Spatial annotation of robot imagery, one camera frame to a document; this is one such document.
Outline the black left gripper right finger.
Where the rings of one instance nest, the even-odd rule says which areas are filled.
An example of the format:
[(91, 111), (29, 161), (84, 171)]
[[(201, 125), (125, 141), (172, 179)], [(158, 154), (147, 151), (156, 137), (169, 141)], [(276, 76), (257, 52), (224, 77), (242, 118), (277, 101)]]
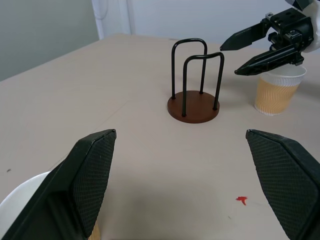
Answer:
[(297, 141), (246, 132), (262, 191), (289, 240), (320, 240), (320, 163)]

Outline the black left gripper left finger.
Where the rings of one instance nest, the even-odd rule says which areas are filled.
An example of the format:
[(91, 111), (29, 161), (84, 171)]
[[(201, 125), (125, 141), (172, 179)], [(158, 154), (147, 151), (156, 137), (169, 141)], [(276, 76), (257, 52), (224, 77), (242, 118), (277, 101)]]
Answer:
[(0, 203), (0, 240), (88, 240), (108, 185), (117, 133), (79, 139), (53, 170), (16, 187)]

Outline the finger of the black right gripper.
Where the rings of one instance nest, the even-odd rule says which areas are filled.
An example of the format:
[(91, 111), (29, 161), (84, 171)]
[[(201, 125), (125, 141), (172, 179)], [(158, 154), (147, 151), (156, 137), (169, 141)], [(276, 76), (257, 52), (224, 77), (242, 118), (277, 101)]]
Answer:
[(247, 46), (250, 46), (253, 42), (266, 37), (267, 24), (260, 22), (251, 27), (243, 29), (230, 36), (221, 46), (221, 51), (236, 51)]
[(251, 58), (234, 73), (239, 76), (254, 76), (287, 64), (299, 66), (303, 61), (304, 57), (301, 52), (294, 45), (289, 45), (278, 50), (266, 51)]

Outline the white door frame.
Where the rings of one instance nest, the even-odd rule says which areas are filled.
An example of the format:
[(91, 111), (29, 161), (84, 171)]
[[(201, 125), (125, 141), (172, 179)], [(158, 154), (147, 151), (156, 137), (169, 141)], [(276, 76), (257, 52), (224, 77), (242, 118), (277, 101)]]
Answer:
[(91, 0), (100, 40), (115, 34), (131, 35), (131, 0)]

